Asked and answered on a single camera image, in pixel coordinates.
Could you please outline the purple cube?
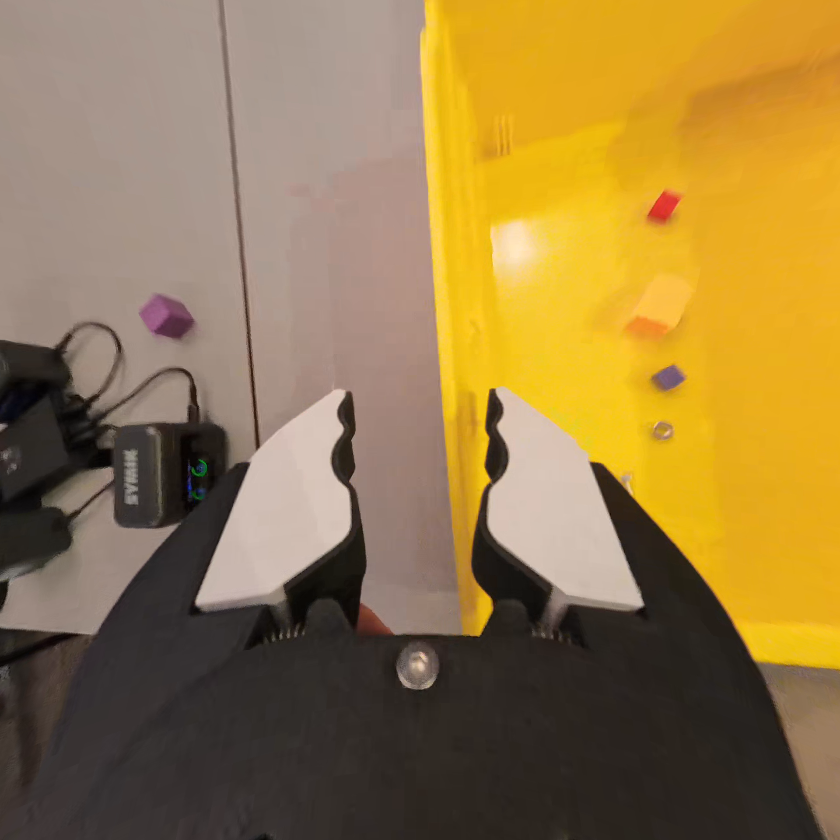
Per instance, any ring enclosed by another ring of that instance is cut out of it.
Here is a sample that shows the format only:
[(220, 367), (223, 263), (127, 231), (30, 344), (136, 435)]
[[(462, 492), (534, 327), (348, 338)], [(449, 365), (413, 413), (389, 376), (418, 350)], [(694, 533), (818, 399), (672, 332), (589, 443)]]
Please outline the purple cube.
[(139, 310), (140, 319), (153, 335), (182, 340), (194, 327), (195, 319), (186, 305), (172, 297), (155, 293)]

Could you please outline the black power adapter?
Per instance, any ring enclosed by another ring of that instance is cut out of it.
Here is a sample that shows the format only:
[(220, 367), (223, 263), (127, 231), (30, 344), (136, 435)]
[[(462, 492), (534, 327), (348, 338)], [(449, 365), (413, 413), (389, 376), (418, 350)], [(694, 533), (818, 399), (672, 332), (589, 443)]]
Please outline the black power adapter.
[(43, 396), (2, 431), (2, 503), (48, 492), (76, 472), (50, 396)]

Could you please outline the black flat box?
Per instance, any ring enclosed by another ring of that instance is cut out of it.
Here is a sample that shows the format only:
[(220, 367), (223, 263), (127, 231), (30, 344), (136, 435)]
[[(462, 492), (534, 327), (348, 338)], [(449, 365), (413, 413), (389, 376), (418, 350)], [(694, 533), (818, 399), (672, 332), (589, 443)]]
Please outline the black flat box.
[(1, 517), (1, 582), (42, 569), (71, 546), (70, 520), (60, 509), (6, 512)]

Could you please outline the black battery charger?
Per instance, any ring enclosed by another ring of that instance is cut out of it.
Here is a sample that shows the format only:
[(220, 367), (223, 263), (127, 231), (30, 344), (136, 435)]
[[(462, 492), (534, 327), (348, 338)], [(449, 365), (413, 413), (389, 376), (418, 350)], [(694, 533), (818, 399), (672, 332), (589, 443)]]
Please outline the black battery charger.
[(214, 423), (122, 426), (113, 440), (113, 518), (124, 529), (184, 519), (227, 470), (228, 437)]

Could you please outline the orange block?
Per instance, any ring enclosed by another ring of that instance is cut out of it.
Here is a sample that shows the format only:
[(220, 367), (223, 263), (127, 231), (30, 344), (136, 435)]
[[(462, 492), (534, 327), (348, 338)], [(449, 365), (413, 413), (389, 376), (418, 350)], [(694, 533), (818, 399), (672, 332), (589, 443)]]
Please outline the orange block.
[(695, 286), (681, 276), (656, 276), (638, 299), (625, 332), (642, 339), (664, 338), (678, 327), (694, 292)]

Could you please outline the black rounded device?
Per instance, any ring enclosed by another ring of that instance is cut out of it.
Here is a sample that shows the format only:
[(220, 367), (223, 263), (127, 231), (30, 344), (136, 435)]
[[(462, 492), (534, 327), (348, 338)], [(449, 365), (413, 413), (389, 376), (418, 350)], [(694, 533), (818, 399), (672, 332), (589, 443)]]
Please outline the black rounded device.
[(68, 385), (71, 373), (55, 347), (1, 341), (1, 396), (28, 387)]

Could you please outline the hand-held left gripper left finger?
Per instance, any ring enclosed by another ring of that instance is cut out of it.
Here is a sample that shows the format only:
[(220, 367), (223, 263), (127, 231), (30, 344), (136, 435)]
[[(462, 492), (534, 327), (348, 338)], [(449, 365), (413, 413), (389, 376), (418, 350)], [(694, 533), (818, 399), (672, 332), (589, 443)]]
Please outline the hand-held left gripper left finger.
[(248, 462), (195, 600), (201, 613), (266, 607), (280, 627), (336, 602), (357, 627), (366, 572), (355, 471), (354, 399), (336, 389)]

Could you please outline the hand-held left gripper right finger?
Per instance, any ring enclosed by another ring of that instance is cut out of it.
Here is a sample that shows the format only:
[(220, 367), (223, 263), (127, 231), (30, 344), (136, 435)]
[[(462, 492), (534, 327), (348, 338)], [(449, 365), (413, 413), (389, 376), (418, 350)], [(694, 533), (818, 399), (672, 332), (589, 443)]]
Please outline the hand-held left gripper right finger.
[(494, 605), (519, 602), (557, 632), (572, 607), (636, 614), (636, 582), (588, 454), (506, 387), (489, 391), (488, 484), (471, 570)]

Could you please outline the yellow plastic bin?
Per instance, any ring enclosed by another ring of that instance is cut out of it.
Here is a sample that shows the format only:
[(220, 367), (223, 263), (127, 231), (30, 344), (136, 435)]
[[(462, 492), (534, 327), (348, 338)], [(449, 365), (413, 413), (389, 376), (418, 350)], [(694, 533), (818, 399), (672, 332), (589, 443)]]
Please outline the yellow plastic bin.
[[(838, 2), (426, 2), (460, 614), (505, 386), (630, 489), (752, 656), (838, 668)], [(684, 193), (672, 221), (646, 214)], [(648, 283), (678, 327), (624, 327)], [(670, 364), (686, 382), (657, 391)], [(675, 427), (670, 440), (653, 425)]]

